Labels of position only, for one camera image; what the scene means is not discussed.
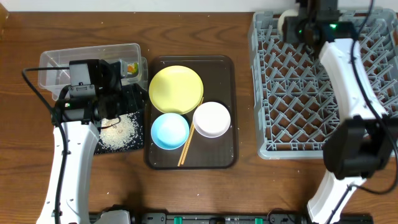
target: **yellow plate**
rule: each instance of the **yellow plate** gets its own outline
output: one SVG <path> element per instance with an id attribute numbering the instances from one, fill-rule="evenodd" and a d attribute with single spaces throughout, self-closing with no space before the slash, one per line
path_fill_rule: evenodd
<path id="1" fill-rule="evenodd" d="M 174 65 L 159 71 L 149 85 L 152 104 L 163 113 L 186 114 L 203 96 L 203 83 L 192 69 Z"/>

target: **green clip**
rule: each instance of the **green clip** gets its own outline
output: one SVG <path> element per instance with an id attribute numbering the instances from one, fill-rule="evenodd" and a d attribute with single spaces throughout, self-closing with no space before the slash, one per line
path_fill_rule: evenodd
<path id="1" fill-rule="evenodd" d="M 254 224 L 262 224 L 262 218 L 255 218 L 254 219 Z"/>
<path id="2" fill-rule="evenodd" d="M 182 217 L 174 217 L 174 224 L 182 224 Z"/>

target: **wooden table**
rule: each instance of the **wooden table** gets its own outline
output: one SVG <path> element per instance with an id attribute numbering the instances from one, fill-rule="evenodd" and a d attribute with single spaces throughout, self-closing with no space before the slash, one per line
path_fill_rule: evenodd
<path id="1" fill-rule="evenodd" d="M 325 173 L 322 160 L 265 161 L 257 155 L 248 30 L 252 13 L 11 13 L 0 41 L 0 223 L 35 223 L 53 158 L 49 112 L 21 77 L 43 51 L 138 43 L 158 55 L 227 55 L 235 64 L 239 160 L 226 170 L 156 171 L 143 151 L 95 156 L 90 211 L 122 203 L 138 212 L 267 213 L 301 210 Z M 30 79 L 36 83 L 37 74 Z M 46 98 L 51 101 L 49 92 Z M 395 160 L 366 184 L 385 189 Z M 356 192 L 344 209 L 396 223 L 398 191 Z"/>

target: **blue bowl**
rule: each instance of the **blue bowl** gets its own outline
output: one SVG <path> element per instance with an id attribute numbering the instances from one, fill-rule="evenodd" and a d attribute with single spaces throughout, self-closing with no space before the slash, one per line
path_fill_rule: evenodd
<path id="1" fill-rule="evenodd" d="M 150 135 L 158 147 L 166 150 L 176 149 L 187 141 L 189 125 L 181 115 L 166 113 L 152 124 Z"/>

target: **chopsticks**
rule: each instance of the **chopsticks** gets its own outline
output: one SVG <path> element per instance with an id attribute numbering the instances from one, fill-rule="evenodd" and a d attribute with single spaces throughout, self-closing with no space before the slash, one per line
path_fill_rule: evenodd
<path id="1" fill-rule="evenodd" d="M 203 97 L 201 98 L 198 106 L 200 106 L 202 103 L 203 103 Z M 178 165 L 177 166 L 184 165 L 185 158 L 186 158 L 187 152 L 188 152 L 188 148 L 189 148 L 189 145 L 191 144 L 191 139 L 192 139 L 192 136 L 193 136 L 194 132 L 195 132 L 195 127 L 193 125 L 193 119 L 192 119 L 191 128 L 189 129 L 189 137 L 188 137 L 187 141 L 184 144 L 184 148 L 182 149 L 180 160 L 178 161 Z"/>

